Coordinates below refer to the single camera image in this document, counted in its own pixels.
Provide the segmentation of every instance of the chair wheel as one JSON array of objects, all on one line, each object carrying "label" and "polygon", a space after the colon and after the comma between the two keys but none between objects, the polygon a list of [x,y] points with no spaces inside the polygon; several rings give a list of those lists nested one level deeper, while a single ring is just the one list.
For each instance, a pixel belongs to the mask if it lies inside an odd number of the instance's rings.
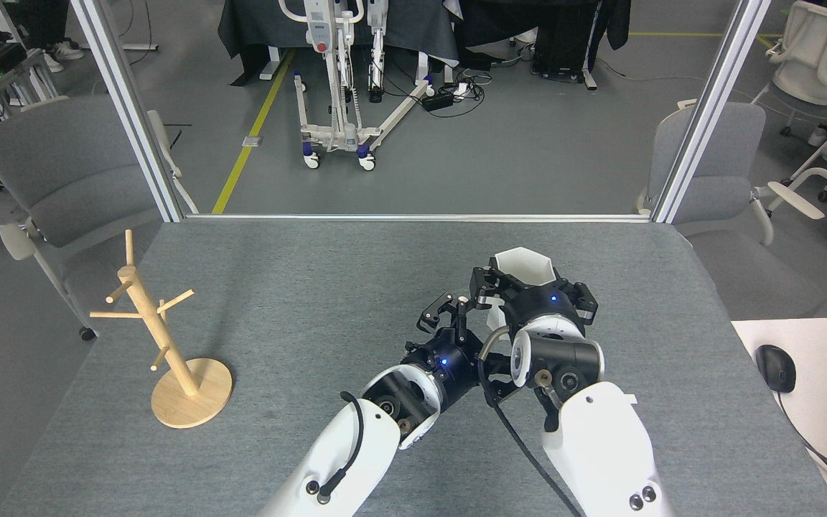
[{"label": "chair wheel", "polygon": [[359,158],[359,164],[365,170],[374,170],[375,169],[375,157],[369,153],[365,158]]},{"label": "chair wheel", "polygon": [[91,328],[88,327],[79,328],[78,334],[79,337],[82,338],[82,341],[94,340],[94,338],[98,336],[97,334],[95,334],[94,330],[91,330]]},{"label": "chair wheel", "polygon": [[318,153],[312,153],[311,156],[302,157],[305,160],[305,167],[308,168],[318,168],[319,160],[321,157],[318,157]]}]

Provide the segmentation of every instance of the patient lift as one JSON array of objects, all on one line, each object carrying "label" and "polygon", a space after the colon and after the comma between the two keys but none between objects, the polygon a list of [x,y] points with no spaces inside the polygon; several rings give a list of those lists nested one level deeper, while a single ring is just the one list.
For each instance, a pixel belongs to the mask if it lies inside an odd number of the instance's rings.
[{"label": "patient lift", "polygon": [[[331,125],[308,124],[305,109],[305,84],[302,76],[295,72],[296,99],[299,102],[299,131],[302,133],[302,156],[308,168],[318,168],[319,155],[313,145],[324,147],[327,153],[342,150],[355,153],[359,164],[365,170],[375,168],[372,152],[393,130],[423,95],[434,94],[429,76],[414,81],[413,91],[385,118],[379,127],[364,127],[359,113],[359,95],[353,82],[353,62],[350,49],[353,46],[353,26],[363,17],[363,0],[357,0],[357,14],[347,7],[347,0],[303,0],[305,15],[299,16],[286,7],[286,0],[279,0],[279,7],[292,20],[307,23],[305,40],[312,49],[322,55],[327,66],[327,81],[331,89]],[[380,102],[382,78],[384,76],[384,35],[388,16],[388,0],[368,0],[368,25],[374,39],[372,65],[368,91],[370,101]],[[355,124],[349,121],[349,105],[352,104]]]}]

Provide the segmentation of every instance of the gray felt tabletop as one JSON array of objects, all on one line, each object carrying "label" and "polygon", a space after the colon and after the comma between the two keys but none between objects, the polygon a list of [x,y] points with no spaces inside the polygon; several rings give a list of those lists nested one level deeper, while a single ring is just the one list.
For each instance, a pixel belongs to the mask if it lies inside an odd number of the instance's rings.
[{"label": "gray felt tabletop", "polygon": [[[827,516],[823,478],[673,227],[313,220],[163,226],[142,278],[155,298],[197,292],[171,309],[171,331],[184,357],[230,367],[232,399],[197,428],[161,425],[150,408],[157,347],[141,321],[109,320],[0,515],[257,514],[345,405],[338,393],[359,393],[405,341],[426,341],[420,311],[442,292],[466,294],[472,267],[516,246],[597,298],[587,334],[606,379],[639,399],[680,515]],[[489,334],[482,314],[469,324]],[[503,409],[549,467],[533,394]],[[358,511],[566,514],[478,389],[398,452]]]}]

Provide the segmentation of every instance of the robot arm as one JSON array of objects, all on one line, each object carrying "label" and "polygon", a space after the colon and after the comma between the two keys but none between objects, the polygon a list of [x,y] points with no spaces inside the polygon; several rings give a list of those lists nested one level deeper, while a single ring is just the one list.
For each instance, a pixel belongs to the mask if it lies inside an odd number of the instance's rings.
[{"label": "robot arm", "polygon": [[[490,309],[496,331],[486,343],[467,328],[472,309]],[[475,268],[470,298],[443,294],[420,315],[417,328],[434,331],[430,341],[407,343],[401,364],[367,383],[360,399],[341,393],[347,406],[261,515],[354,514],[397,449],[410,447],[440,413],[483,386],[506,424],[499,403],[520,387],[535,392],[547,414],[542,445],[587,517],[675,517],[632,396],[602,381],[601,347],[584,330],[595,311],[587,286],[571,284],[531,250],[513,249]],[[449,326],[436,330],[444,313]],[[490,353],[500,337],[511,341],[511,356]],[[501,374],[512,380],[490,379]]]}]

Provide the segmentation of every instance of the round wooden base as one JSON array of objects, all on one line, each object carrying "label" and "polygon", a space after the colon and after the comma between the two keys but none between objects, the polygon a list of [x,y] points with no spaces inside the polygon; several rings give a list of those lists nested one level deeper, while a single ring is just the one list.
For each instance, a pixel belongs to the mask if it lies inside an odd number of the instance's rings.
[{"label": "round wooden base", "polygon": [[200,387],[187,396],[174,372],[162,376],[151,393],[151,411],[168,427],[187,429],[207,422],[223,410],[232,395],[232,373],[216,359],[191,359],[187,367]]}]

